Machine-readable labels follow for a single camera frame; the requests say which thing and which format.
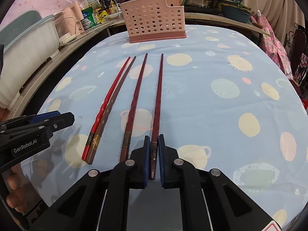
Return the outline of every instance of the plastic container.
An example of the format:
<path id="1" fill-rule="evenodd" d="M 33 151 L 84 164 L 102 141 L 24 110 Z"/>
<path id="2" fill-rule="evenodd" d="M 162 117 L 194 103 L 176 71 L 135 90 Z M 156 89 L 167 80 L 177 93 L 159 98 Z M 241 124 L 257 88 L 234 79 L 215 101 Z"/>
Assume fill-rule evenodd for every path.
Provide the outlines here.
<path id="1" fill-rule="evenodd" d="M 224 3 L 221 3 L 221 10 L 226 18 L 242 23 L 247 23 L 251 14 L 251 12 L 247 9 L 238 8 L 237 6 Z"/>
<path id="2" fill-rule="evenodd" d="M 19 90 L 59 47 L 54 15 L 47 16 L 19 34 L 4 49 L 4 66 L 0 78 L 0 107 L 14 106 Z"/>
<path id="3" fill-rule="evenodd" d="M 132 0 L 121 4 L 130 43 L 186 38 L 183 0 Z"/>

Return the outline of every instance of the label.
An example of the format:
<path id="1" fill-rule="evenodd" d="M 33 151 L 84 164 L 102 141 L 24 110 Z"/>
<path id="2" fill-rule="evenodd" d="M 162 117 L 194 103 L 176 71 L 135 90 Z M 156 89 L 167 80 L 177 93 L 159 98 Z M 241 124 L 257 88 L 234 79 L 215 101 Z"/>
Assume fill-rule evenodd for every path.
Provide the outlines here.
<path id="1" fill-rule="evenodd" d="M 271 221 L 262 231 L 281 231 L 276 221 Z"/>
<path id="2" fill-rule="evenodd" d="M 19 147 L 16 147 L 16 148 L 12 148 L 11 149 L 11 153 L 12 153 L 12 156 L 14 158 L 16 157 L 19 157 L 35 148 L 37 148 L 38 146 L 40 146 L 38 139 L 33 139 L 33 140 L 30 140 L 28 142 L 25 142 L 24 144 L 20 145 Z"/>

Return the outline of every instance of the red chopstick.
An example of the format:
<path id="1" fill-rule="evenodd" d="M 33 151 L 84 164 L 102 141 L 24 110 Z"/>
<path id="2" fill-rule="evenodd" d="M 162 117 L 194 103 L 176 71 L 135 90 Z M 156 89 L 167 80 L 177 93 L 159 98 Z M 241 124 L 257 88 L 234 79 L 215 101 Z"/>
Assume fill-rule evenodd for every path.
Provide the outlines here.
<path id="1" fill-rule="evenodd" d="M 120 77 L 121 77 L 121 75 L 122 75 L 122 73 L 123 73 L 123 71 L 124 71 L 124 69 L 125 69 L 125 67 L 126 67 L 126 65 L 127 65 L 127 63 L 128 63 L 130 58 L 131 57 L 127 58 L 127 60 L 124 63 L 123 67 L 119 71 L 118 75 L 116 76 L 115 80 L 113 81 L 113 83 L 112 83 L 112 85 L 111 85 L 111 87 L 110 87 L 110 89 L 109 89 L 109 91 L 108 91 L 108 93 L 107 93 L 107 95 L 105 97 L 105 100 L 104 100 L 103 104 L 100 107 L 100 111 L 99 111 L 98 115 L 96 116 L 95 122 L 94 122 L 94 124 L 93 124 L 93 126 L 91 128 L 90 134 L 88 136 L 88 140 L 86 142 L 86 146 L 84 147 L 84 152 L 82 153 L 81 159 L 84 160 L 84 161 L 86 161 L 86 159 L 87 159 L 87 155 L 89 153 L 91 142 L 93 141 L 93 136 L 94 136 L 94 134 L 95 134 L 95 132 L 97 130 L 98 125 L 100 124 L 101 118 L 102 118 L 103 113 L 104 113 L 104 111 L 105 111 L 105 109 L 107 107 L 107 104 L 109 103 L 110 98 L 112 96 L 112 93 L 113 93 L 113 91 L 114 91 L 114 89 L 115 89 L 115 87 L 116 87 L 116 85 L 117 85 L 117 83 L 118 83 L 118 81 L 119 81 L 119 79 L 120 79 Z"/>

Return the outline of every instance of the white cord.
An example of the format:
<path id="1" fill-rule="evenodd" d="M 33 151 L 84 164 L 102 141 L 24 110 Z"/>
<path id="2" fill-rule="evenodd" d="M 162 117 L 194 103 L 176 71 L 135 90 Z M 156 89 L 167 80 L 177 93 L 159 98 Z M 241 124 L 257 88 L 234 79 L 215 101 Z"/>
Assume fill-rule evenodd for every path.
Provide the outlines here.
<path id="1" fill-rule="evenodd" d="M 259 10 L 259 3 L 258 3 L 258 0 L 257 1 L 257 7 L 258 7 L 258 10 L 257 10 L 257 15 L 258 17 L 261 17 L 261 11 Z"/>

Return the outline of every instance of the dish rack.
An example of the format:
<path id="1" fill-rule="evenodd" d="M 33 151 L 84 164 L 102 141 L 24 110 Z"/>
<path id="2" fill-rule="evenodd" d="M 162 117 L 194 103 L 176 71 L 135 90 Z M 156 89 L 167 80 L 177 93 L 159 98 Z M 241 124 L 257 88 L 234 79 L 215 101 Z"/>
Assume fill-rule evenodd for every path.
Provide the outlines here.
<path id="1" fill-rule="evenodd" d="M 129 42 L 186 38 L 183 0 L 132 0 L 121 4 Z"/>

